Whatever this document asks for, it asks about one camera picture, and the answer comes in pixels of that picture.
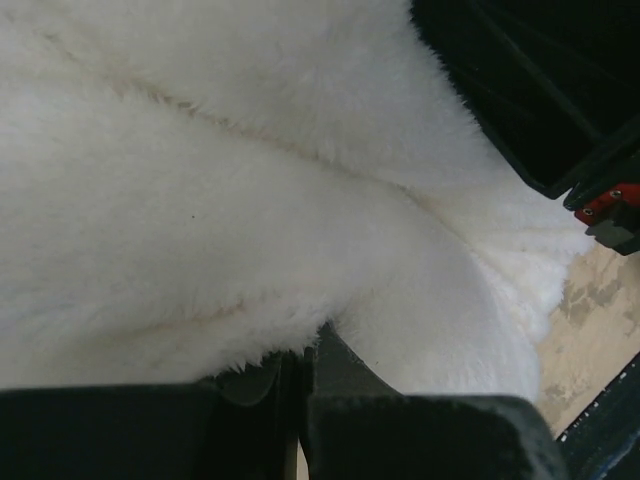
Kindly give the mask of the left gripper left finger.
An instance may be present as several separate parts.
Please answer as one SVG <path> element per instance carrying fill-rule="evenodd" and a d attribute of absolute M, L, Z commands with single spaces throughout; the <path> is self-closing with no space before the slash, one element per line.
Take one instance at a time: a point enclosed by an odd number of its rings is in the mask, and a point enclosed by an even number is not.
<path fill-rule="evenodd" d="M 175 385 L 4 391 L 4 479 L 293 479 L 298 359 Z"/>

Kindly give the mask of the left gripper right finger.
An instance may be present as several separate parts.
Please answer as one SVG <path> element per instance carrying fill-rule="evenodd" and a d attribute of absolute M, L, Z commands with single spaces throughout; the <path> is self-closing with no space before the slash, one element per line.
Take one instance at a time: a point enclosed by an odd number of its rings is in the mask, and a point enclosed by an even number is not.
<path fill-rule="evenodd" d="M 565 479 L 549 427 L 510 396 L 404 395 L 324 325 L 305 352 L 312 479 Z"/>

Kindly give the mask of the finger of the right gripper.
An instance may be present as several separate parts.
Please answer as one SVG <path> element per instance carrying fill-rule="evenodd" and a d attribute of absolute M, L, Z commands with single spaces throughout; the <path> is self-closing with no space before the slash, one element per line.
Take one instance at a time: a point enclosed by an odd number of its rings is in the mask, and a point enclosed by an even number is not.
<path fill-rule="evenodd" d="M 639 148 L 635 1 L 415 1 L 422 41 L 483 132 L 556 198 Z"/>

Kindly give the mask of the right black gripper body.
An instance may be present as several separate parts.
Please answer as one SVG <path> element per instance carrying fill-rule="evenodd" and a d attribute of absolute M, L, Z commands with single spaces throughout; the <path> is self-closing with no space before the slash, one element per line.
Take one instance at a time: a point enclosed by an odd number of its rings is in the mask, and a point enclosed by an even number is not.
<path fill-rule="evenodd" d="M 604 161 L 569 192 L 564 207 L 600 245 L 628 256 L 639 251 L 639 147 Z"/>

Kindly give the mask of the white pillow cushion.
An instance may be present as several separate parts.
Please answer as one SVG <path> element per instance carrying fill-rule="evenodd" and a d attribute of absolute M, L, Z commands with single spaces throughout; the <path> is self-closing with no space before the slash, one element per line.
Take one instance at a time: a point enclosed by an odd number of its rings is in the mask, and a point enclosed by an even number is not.
<path fill-rule="evenodd" d="M 590 248 L 406 1 L 5 1 L 1 385 L 171 383 L 334 321 L 404 393 L 539 392 Z"/>

